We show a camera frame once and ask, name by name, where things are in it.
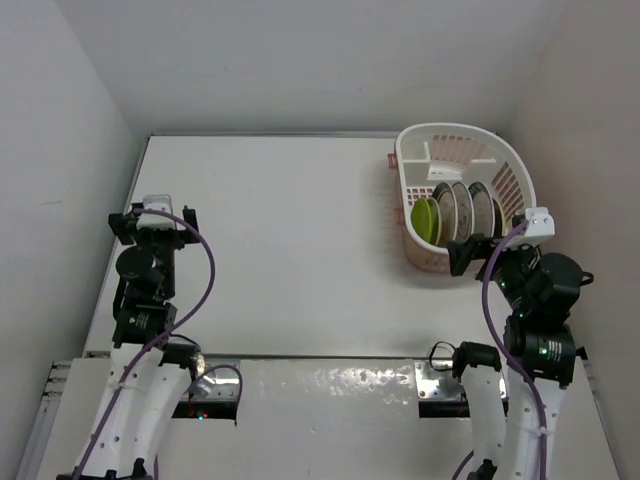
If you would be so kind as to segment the green red rimmed plate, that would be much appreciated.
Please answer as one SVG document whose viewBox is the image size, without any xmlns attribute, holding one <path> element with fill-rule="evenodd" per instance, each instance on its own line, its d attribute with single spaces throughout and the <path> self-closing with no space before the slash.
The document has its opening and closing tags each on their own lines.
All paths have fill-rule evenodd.
<svg viewBox="0 0 640 480">
<path fill-rule="evenodd" d="M 441 247 L 446 247 L 449 241 L 453 241 L 457 234 L 457 206 L 451 185 L 447 182 L 440 182 L 433 191 L 435 198 L 441 208 L 443 216 L 443 235 Z"/>
</svg>

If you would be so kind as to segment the beige plate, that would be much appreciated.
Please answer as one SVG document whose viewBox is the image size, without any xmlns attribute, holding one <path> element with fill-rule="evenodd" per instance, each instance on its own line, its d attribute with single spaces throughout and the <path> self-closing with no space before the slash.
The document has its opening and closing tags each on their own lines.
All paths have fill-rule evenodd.
<svg viewBox="0 0 640 480">
<path fill-rule="evenodd" d="M 443 216 L 442 216 L 442 212 L 441 212 L 441 208 L 440 205 L 438 203 L 438 201 L 431 197 L 431 204 L 434 208 L 434 215 L 435 215 L 435 227 L 436 227 L 436 232 L 434 233 L 434 242 L 433 244 L 437 247 L 441 247 L 441 240 L 442 240 L 442 235 L 443 235 L 443 231 L 444 231 L 444 227 L 443 227 Z"/>
</svg>

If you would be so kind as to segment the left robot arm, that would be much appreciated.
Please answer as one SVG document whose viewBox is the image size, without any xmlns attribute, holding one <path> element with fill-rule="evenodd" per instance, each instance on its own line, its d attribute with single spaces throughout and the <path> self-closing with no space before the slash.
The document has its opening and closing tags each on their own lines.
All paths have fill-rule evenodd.
<svg viewBox="0 0 640 480">
<path fill-rule="evenodd" d="M 176 320 L 175 253 L 196 242 L 197 218 L 178 228 L 167 195 L 149 195 L 108 224 L 123 245 L 112 305 L 109 375 L 83 452 L 69 479 L 153 479 L 168 421 L 194 373 L 196 347 L 170 343 Z"/>
</svg>

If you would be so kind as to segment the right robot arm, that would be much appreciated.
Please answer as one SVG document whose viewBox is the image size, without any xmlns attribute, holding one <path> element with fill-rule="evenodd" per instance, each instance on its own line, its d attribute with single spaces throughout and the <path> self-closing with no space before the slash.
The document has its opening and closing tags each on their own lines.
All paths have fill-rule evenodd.
<svg viewBox="0 0 640 480">
<path fill-rule="evenodd" d="M 475 260 L 493 345 L 463 342 L 452 375 L 465 390 L 472 421 L 471 479 L 544 479 L 555 426 L 571 384 L 576 344 L 566 320 L 594 276 L 560 253 L 542 254 L 520 224 L 502 238 L 474 234 L 447 245 L 450 272 Z"/>
</svg>

